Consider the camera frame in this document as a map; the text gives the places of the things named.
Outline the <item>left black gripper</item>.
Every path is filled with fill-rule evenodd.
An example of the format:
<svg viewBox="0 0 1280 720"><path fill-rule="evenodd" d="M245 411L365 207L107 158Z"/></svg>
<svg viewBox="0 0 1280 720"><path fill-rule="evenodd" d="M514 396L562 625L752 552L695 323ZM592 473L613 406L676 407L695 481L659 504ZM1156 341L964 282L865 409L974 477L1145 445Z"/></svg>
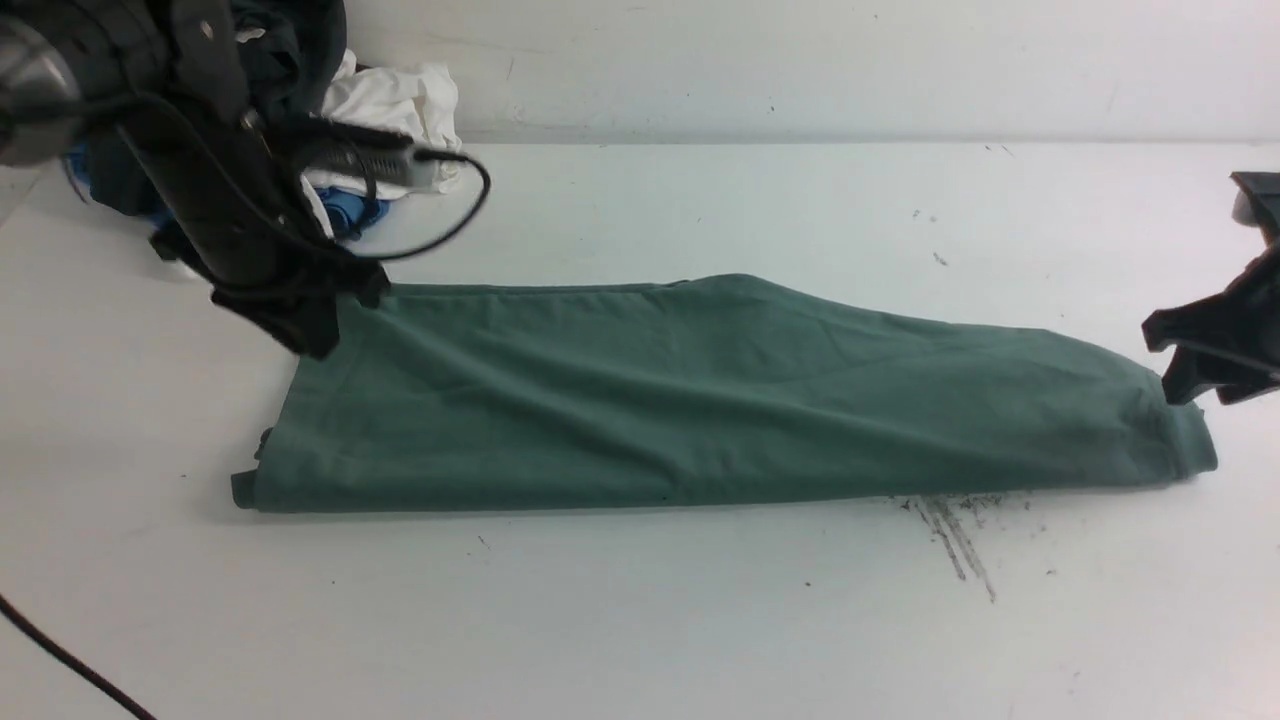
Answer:
<svg viewBox="0 0 1280 720"><path fill-rule="evenodd" d="M275 279L233 284L212 274L175 222L155 231L150 243L161 260L206 281L215 306L247 320L298 357L323 360L334 352L340 342L342 299L376 309L390 290L380 263L360 260L343 249L337 260L296 260Z"/></svg>

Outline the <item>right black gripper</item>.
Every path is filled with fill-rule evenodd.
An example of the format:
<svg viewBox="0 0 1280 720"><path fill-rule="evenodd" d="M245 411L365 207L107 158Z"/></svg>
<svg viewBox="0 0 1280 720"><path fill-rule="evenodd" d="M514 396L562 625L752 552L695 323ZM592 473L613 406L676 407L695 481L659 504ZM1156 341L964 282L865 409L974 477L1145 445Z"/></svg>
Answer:
<svg viewBox="0 0 1280 720"><path fill-rule="evenodd" d="M1174 347L1162 374L1165 398L1187 405L1212 391L1221 405L1243 404L1279 387L1277 243L1224 291L1142 323L1147 348Z"/></svg>

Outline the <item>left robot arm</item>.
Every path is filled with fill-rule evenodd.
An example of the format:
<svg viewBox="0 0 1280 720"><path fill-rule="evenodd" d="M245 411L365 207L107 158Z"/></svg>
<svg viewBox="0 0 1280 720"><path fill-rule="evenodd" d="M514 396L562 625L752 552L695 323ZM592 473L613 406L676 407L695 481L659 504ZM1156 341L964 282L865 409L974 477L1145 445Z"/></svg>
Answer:
<svg viewBox="0 0 1280 720"><path fill-rule="evenodd" d="M108 131L172 210L157 254L291 352L326 357L339 297L374 307L387 292L380 264L328 237L302 191L306 161L366 133L259 114L224 1L3 4L3 164Z"/></svg>

